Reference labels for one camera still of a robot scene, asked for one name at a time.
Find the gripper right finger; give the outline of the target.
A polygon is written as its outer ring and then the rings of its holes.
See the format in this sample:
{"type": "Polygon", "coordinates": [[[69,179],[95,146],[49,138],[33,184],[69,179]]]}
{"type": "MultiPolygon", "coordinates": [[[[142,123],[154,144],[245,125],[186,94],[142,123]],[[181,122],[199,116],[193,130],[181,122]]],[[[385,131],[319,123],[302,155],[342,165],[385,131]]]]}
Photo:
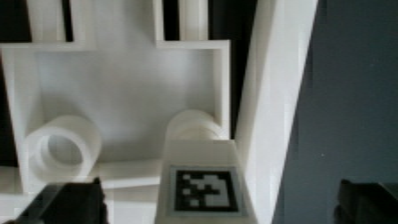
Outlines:
{"type": "Polygon", "coordinates": [[[398,224],[398,183],[339,183],[334,224],[398,224]]]}

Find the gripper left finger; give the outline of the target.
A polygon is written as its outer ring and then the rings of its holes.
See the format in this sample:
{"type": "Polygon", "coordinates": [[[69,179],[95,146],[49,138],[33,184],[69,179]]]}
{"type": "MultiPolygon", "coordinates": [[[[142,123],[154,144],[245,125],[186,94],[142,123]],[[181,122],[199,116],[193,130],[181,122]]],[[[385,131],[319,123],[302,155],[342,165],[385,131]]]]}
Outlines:
{"type": "Polygon", "coordinates": [[[48,184],[10,224],[110,224],[99,178],[48,184]]]}

